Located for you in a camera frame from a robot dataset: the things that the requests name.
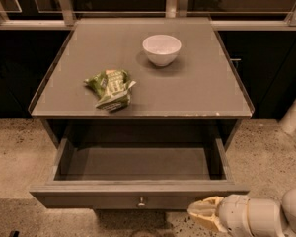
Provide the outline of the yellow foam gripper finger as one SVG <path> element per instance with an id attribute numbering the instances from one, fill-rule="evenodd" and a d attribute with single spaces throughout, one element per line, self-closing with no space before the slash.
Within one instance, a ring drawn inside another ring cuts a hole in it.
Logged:
<path id="1" fill-rule="evenodd" d="M 213 232 L 227 233 L 219 218 L 219 204 L 222 197 L 209 197 L 192 203 L 187 213 L 191 219 L 202 227 Z"/>

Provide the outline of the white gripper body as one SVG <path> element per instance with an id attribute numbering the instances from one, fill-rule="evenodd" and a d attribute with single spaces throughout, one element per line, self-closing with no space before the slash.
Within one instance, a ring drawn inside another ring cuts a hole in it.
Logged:
<path id="1" fill-rule="evenodd" d="M 248 196 L 229 195 L 219 204 L 219 219 L 232 237 L 251 237 L 248 223 Z"/>

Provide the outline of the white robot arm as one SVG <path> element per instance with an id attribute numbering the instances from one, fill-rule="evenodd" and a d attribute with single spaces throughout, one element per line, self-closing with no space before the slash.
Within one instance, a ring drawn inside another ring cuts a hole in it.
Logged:
<path id="1" fill-rule="evenodd" d="M 187 212 L 202 227 L 232 237 L 296 237 L 296 189 L 281 202 L 247 195 L 209 197 Z"/>

